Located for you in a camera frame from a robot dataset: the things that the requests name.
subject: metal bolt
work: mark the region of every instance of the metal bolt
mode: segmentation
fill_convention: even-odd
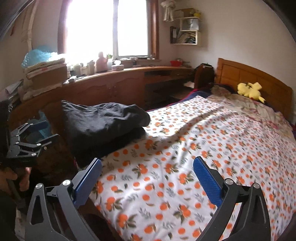
[[[42,183],[38,183],[38,184],[36,185],[36,189],[40,189],[40,188],[42,188]]]
[[[63,185],[64,185],[64,186],[68,186],[70,183],[71,183],[70,180],[65,180],[65,181],[63,181]]]
[[[258,183],[254,183],[253,186],[254,186],[254,188],[257,188],[257,189],[260,188],[260,185]]]
[[[232,185],[232,184],[233,184],[233,180],[231,180],[231,179],[229,179],[229,178],[227,178],[227,179],[225,180],[225,182],[226,182],[226,184],[228,184],[228,185]]]

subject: yellow stuffed toy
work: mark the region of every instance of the yellow stuffed toy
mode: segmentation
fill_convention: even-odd
[[[265,99],[261,97],[261,93],[259,90],[262,89],[262,86],[256,82],[255,84],[245,84],[245,83],[239,83],[237,85],[237,93],[239,95],[243,95],[245,97],[249,97],[252,100],[260,100],[263,104],[265,102]]]

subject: orange fruit pattern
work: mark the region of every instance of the orange fruit pattern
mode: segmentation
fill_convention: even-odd
[[[260,184],[276,240],[296,211],[293,142],[270,123],[201,97],[149,115],[145,138],[102,159],[102,175],[90,195],[124,240],[194,241],[200,236],[217,207],[192,170],[197,156],[238,185]],[[220,240],[229,236],[239,208]]]

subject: window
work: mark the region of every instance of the window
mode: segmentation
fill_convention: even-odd
[[[66,14],[65,50],[70,63],[147,56],[149,0],[72,0]]]

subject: bottle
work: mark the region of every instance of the bottle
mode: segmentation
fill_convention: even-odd
[[[96,72],[101,73],[108,71],[107,62],[108,59],[104,58],[103,52],[99,52],[99,58],[96,61]]]
[[[112,65],[113,65],[113,60],[110,58],[108,59],[108,62],[107,62],[108,70],[112,70]]]
[[[87,63],[87,74],[88,75],[94,74],[94,64],[95,64],[95,62],[93,60],[91,60],[90,62]]]
[[[74,72],[75,72],[75,75],[77,75],[77,77],[81,76],[81,65],[80,64],[74,66]]]

